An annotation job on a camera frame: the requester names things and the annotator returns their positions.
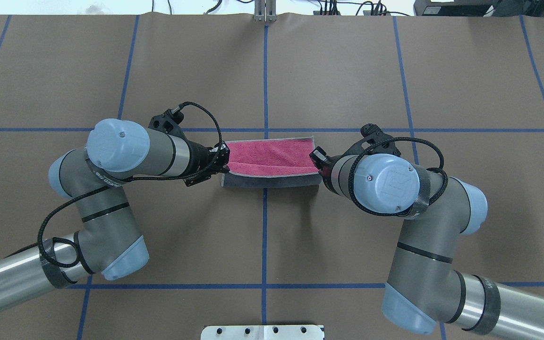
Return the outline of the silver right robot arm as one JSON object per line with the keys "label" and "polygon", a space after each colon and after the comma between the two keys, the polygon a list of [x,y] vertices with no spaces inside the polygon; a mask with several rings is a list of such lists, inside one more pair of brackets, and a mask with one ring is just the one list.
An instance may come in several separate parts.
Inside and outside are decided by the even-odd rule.
{"label": "silver right robot arm", "polygon": [[390,322],[417,334],[449,323],[478,336],[544,340],[544,297],[453,269],[459,238],[486,219],[480,189],[390,153],[329,157],[315,148],[310,158],[331,192],[403,219],[382,301]]}

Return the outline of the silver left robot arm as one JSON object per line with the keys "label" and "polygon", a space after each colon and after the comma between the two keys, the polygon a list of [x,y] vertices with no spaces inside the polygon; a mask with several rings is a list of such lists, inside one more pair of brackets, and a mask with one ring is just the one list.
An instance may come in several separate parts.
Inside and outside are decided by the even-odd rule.
{"label": "silver left robot arm", "polygon": [[226,172],[229,153],[223,140],[209,148],[188,140],[171,119],[146,128],[97,123],[83,148],[49,169],[52,189],[67,202],[45,217],[36,245],[0,260],[0,312],[96,273],[113,281],[144,267],[149,252],[123,186],[183,180],[189,187]]}

